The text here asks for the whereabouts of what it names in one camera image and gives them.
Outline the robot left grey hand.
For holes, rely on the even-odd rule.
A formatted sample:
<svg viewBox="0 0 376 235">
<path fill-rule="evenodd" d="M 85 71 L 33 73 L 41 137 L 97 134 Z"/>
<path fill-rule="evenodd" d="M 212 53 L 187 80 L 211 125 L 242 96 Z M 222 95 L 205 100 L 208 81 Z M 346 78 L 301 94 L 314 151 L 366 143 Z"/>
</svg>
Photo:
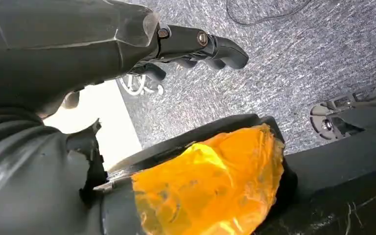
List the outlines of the robot left grey hand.
<svg viewBox="0 0 376 235">
<path fill-rule="evenodd" d="M 247 53 L 201 29 L 161 26 L 120 0 L 0 0 L 0 235 L 252 234 L 294 202 L 297 176 L 273 120 L 228 117 L 179 137 L 172 159 L 103 167 L 100 123 L 46 126 L 67 95 L 158 63 L 242 69 Z"/>
</svg>

